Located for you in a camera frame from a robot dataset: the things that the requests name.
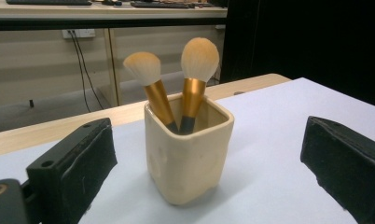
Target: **keyboard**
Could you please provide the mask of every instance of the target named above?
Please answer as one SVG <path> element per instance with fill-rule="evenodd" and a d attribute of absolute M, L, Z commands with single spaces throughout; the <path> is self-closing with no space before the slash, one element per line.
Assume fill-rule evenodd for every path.
<path fill-rule="evenodd" d="M 7 0 L 10 5 L 91 6 L 89 0 Z"/>
<path fill-rule="evenodd" d="M 148 3 L 148 2 L 131 2 L 132 7 L 147 8 L 189 8 L 183 3 Z"/>

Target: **white table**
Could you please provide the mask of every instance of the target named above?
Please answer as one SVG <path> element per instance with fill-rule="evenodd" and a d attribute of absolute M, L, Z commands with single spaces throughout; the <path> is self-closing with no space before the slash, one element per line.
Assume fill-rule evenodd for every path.
<path fill-rule="evenodd" d="M 146 169 L 144 121 L 114 127 L 118 165 L 80 223 L 355 223 L 299 160 L 308 116 L 375 141 L 375 106 L 300 78 L 218 100 L 235 116 L 219 185 L 184 206 L 167 204 Z M 0 179 L 56 142 L 0 156 Z"/>

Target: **makeup brush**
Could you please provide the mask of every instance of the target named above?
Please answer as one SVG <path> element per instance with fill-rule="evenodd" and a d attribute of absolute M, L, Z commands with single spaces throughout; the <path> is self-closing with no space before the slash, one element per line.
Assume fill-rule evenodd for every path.
<path fill-rule="evenodd" d="M 149 52 L 136 52 L 127 57 L 124 66 L 144 87 L 153 113 L 173 133 L 178 133 L 173 112 L 160 79 L 160 59 Z"/>
<path fill-rule="evenodd" d="M 185 45 L 181 65 L 184 72 L 180 134 L 193 133 L 207 81 L 219 64 L 216 46 L 206 38 L 193 38 Z"/>

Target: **cream ceramic cup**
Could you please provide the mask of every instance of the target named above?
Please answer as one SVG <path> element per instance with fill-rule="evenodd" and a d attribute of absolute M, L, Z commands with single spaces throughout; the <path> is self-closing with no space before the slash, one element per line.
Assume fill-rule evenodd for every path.
<path fill-rule="evenodd" d="M 181 98 L 169 97 L 175 120 L 182 117 Z M 178 135 L 145 105 L 147 169 L 168 203 L 188 203 L 219 183 L 233 124 L 227 109 L 204 97 L 194 132 Z"/>

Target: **black curtain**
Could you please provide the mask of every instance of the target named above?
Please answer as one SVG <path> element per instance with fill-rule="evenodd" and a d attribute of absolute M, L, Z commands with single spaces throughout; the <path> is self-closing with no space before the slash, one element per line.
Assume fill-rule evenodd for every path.
<path fill-rule="evenodd" d="M 375 1 L 229 1 L 221 82 L 267 73 L 375 105 Z"/>

